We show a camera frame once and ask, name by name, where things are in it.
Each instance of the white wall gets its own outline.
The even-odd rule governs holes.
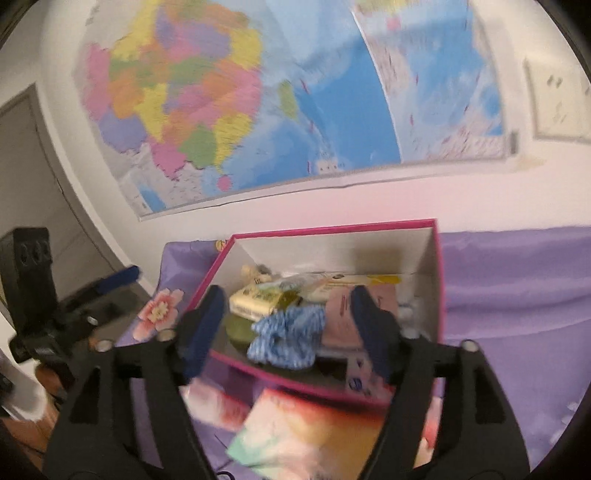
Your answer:
[[[285,194],[138,222],[101,159],[72,80],[85,21],[94,4],[95,0],[51,3],[41,48],[41,100],[74,188],[115,251],[140,265],[152,285],[162,248],[172,240],[430,217],[439,218],[444,231],[591,224],[591,147],[541,141],[526,141],[525,147],[529,157],[545,163],[517,173]],[[482,14],[497,12],[502,17],[519,64],[526,56],[577,64],[558,29],[533,0],[478,0],[478,5]],[[525,87],[525,76],[518,70]],[[525,93],[517,101],[529,111]],[[530,125],[528,118],[526,140]]]
[[[5,104],[37,80],[40,38],[48,7],[47,0],[36,3],[0,50],[0,105]],[[11,360],[8,342],[13,335],[13,328],[0,313],[0,349]],[[16,397],[13,399],[12,406],[28,419],[39,418],[45,406],[41,385],[19,375],[19,372],[22,372],[28,378],[34,378],[34,368],[33,362],[27,362],[8,372],[3,369],[3,373],[15,382]]]

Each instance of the door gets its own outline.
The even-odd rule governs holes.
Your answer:
[[[0,112],[0,236],[17,226],[49,229],[53,278],[62,299],[114,269],[64,196],[41,143],[33,106],[31,96],[24,95]]]

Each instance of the cardboard box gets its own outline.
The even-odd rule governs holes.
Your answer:
[[[196,307],[210,285],[219,285],[229,297],[244,287],[243,265],[265,265],[282,274],[343,272],[399,274],[403,296],[424,299],[424,314],[417,325],[429,338],[439,340],[444,319],[443,270],[437,222],[414,220],[394,223],[335,226],[296,231],[235,235],[207,273],[191,301]],[[210,355],[249,375],[289,390],[330,401],[380,403],[347,392],[343,382],[327,381],[315,372],[260,368],[228,341],[223,327]]]

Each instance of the map poster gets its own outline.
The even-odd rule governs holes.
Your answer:
[[[139,217],[508,155],[466,0],[98,0],[73,75]]]

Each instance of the purple tablecloth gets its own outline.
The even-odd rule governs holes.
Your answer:
[[[566,428],[591,380],[591,228],[450,233],[441,239],[444,339],[457,344],[471,338],[481,344],[535,466]],[[184,292],[176,305],[180,313],[216,256],[214,242],[166,246],[158,290]],[[135,342],[137,322],[120,345]],[[228,374],[215,361],[207,369],[218,377]],[[252,398],[247,385],[236,381],[234,390]],[[159,464],[142,385],[134,387],[139,444],[144,458]],[[242,480],[258,478],[235,463],[225,465],[231,434],[198,423],[196,429],[214,469],[223,465]]]

